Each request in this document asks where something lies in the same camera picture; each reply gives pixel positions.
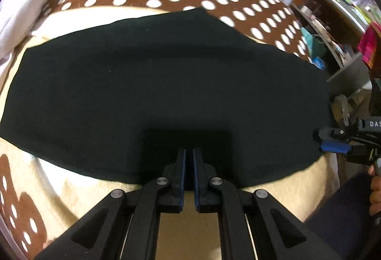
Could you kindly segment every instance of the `wooden shelf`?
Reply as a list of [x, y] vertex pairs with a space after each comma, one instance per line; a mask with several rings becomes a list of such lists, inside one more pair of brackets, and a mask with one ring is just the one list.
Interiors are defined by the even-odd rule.
[[339, 65], [340, 69], [343, 69], [344, 66], [341, 63], [340, 57], [338, 54], [335, 52], [334, 48], [328, 43], [328, 41], [325, 39], [325, 37], [320, 33], [320, 31], [315, 27], [314, 23], [309, 19], [309, 17], [304, 14], [295, 4], [290, 4], [290, 6], [296, 10], [306, 21], [307, 23], [315, 30], [316, 34], [318, 34], [321, 39], [323, 40], [324, 44], [327, 46], [328, 50], [331, 52], [333, 58], [335, 58], [337, 64]]

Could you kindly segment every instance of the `finger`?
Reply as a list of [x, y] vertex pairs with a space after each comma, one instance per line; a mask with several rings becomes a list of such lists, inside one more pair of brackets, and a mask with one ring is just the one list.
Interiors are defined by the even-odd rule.
[[372, 176], [375, 176], [376, 175], [376, 171], [375, 171], [375, 166], [374, 165], [371, 165], [368, 169], [368, 173], [369, 175], [372, 175]]
[[381, 190], [377, 190], [371, 193], [369, 197], [370, 203], [376, 204], [381, 202]]
[[372, 179], [372, 183], [370, 184], [370, 188], [372, 190], [381, 190], [381, 177], [380, 176], [375, 176]]
[[373, 216], [374, 214], [377, 214], [381, 211], [381, 203], [372, 204], [369, 207], [369, 214]]

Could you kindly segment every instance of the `white pillow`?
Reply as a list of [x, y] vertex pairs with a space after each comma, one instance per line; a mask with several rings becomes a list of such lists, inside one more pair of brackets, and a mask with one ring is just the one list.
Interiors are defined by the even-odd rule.
[[0, 1], [0, 59], [27, 36], [48, 0]]

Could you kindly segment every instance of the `blue object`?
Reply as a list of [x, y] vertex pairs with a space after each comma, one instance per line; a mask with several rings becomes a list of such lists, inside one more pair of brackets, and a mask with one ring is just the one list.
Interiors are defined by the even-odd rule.
[[322, 152], [347, 154], [351, 151], [352, 145], [335, 141], [322, 141], [320, 149]]

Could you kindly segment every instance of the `black cloth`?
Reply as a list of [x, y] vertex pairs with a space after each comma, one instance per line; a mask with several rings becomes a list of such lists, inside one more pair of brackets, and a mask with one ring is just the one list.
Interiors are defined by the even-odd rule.
[[203, 9], [126, 19], [26, 50], [0, 136], [77, 173], [126, 183], [160, 176], [198, 146], [238, 186], [321, 155], [328, 88], [314, 65], [258, 44]]

